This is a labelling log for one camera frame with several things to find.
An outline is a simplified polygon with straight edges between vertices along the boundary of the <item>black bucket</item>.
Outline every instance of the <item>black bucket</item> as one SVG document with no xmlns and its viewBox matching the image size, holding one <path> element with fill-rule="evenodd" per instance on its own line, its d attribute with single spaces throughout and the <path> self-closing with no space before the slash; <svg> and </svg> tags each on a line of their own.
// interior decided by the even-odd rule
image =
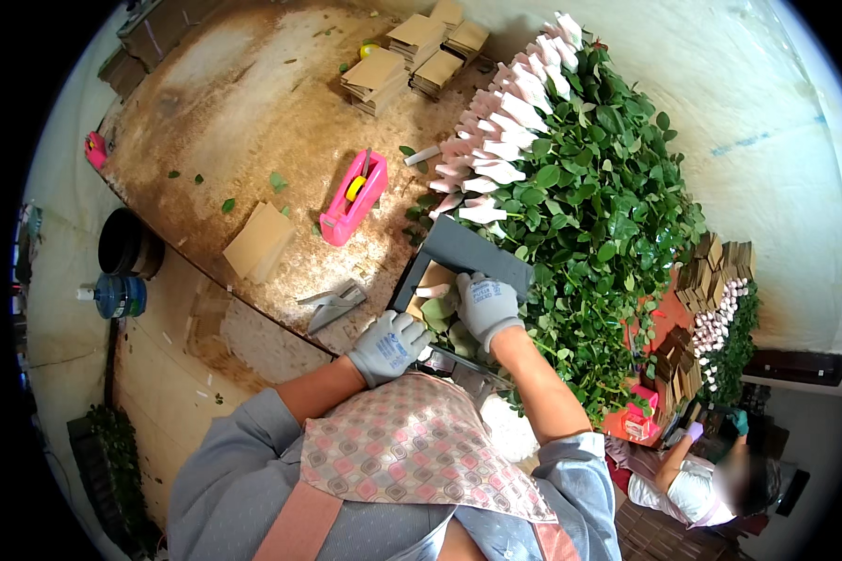
<svg viewBox="0 0 842 561">
<path fill-rule="evenodd" d="M 100 268 L 107 275 L 151 279 L 162 266 L 165 243 L 127 208 L 115 210 L 100 234 Z"/>
</svg>

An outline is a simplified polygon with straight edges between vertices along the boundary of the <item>worktable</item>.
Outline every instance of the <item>worktable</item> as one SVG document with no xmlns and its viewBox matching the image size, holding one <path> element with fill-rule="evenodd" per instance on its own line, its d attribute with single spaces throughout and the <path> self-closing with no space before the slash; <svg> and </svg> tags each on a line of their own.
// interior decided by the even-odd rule
<svg viewBox="0 0 842 561">
<path fill-rule="evenodd" d="M 492 70 L 474 65 L 438 103 L 413 93 L 373 118 L 350 105 L 339 66 L 358 62 L 363 39 L 399 23 L 322 2 L 225 3 L 191 29 L 130 99 L 110 109 L 100 133 L 112 150 L 101 174 L 162 240 L 236 297 L 331 353 L 346 352 L 390 300 L 412 256 L 407 208 L 436 178 L 402 162 L 449 137 Z M 388 160 L 390 184 L 347 245 L 313 234 L 349 163 L 367 146 Z M 170 179 L 169 172 L 180 172 Z M 269 183 L 280 173 L 289 186 Z M 203 177 L 196 184 L 195 176 Z M 234 198 L 233 210 L 222 204 Z M 240 279 L 222 255 L 258 202 L 290 208 L 296 236 L 272 282 Z M 356 280 L 368 299 L 319 331 L 297 300 Z"/>
</svg>

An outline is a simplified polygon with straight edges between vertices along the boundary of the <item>gloved hand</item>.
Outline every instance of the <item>gloved hand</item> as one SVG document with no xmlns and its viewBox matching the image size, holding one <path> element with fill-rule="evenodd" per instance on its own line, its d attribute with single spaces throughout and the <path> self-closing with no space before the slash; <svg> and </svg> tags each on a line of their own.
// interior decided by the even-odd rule
<svg viewBox="0 0 842 561">
<path fill-rule="evenodd" d="M 524 327 L 518 318 L 518 298 L 512 286 L 486 278 L 483 273 L 461 273 L 455 284 L 461 297 L 459 318 L 487 353 L 496 333 L 513 325 Z"/>
<path fill-rule="evenodd" d="M 686 429 L 686 435 L 692 439 L 693 443 L 701 437 L 703 432 L 705 432 L 705 427 L 702 426 L 702 423 L 696 423 L 695 421 L 690 423 L 690 427 Z"/>
<path fill-rule="evenodd" d="M 740 436 L 749 433 L 749 416 L 745 414 L 745 411 L 735 410 L 733 413 L 727 413 L 726 418 L 733 421 Z"/>
<path fill-rule="evenodd" d="M 388 309 L 362 333 L 349 360 L 359 370 L 369 388 L 376 388 L 402 376 L 408 365 L 430 343 L 431 333 L 410 314 Z"/>
</svg>

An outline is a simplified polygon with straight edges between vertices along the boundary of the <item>worker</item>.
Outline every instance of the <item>worker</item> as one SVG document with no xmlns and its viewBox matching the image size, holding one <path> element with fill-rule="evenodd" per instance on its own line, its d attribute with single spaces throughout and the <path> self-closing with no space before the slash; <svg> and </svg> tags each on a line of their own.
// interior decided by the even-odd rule
<svg viewBox="0 0 842 561">
<path fill-rule="evenodd" d="M 458 314 L 514 377 L 537 440 L 524 475 L 449 381 L 406 372 L 430 341 L 385 311 L 349 353 L 213 420 L 171 491 L 171 559 L 619 560 L 604 438 L 518 319 L 462 274 Z"/>
<path fill-rule="evenodd" d="M 727 418 L 738 436 L 718 465 L 689 454 L 704 430 L 701 423 L 690 423 L 680 442 L 664 453 L 609 436 L 611 479 L 630 501 L 674 517 L 687 530 L 763 512 L 779 496 L 779 463 L 749 452 L 745 411 L 734 410 Z"/>
</svg>

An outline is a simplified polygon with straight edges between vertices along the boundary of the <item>white shirt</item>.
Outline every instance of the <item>white shirt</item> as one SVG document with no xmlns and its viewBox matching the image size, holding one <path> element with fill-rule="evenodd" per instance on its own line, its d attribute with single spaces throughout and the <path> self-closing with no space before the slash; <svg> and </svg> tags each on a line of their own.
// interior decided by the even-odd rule
<svg viewBox="0 0 842 561">
<path fill-rule="evenodd" d="M 689 526 L 700 521 L 718 500 L 718 494 L 711 481 L 713 472 L 712 467 L 684 460 L 680 465 L 680 473 L 674 477 L 667 495 L 659 491 L 651 481 L 633 474 L 630 477 L 629 499 L 640 506 L 662 511 Z M 735 515 L 730 509 L 720 503 L 718 510 L 704 525 L 717 526 L 730 522 L 733 518 Z"/>
</svg>

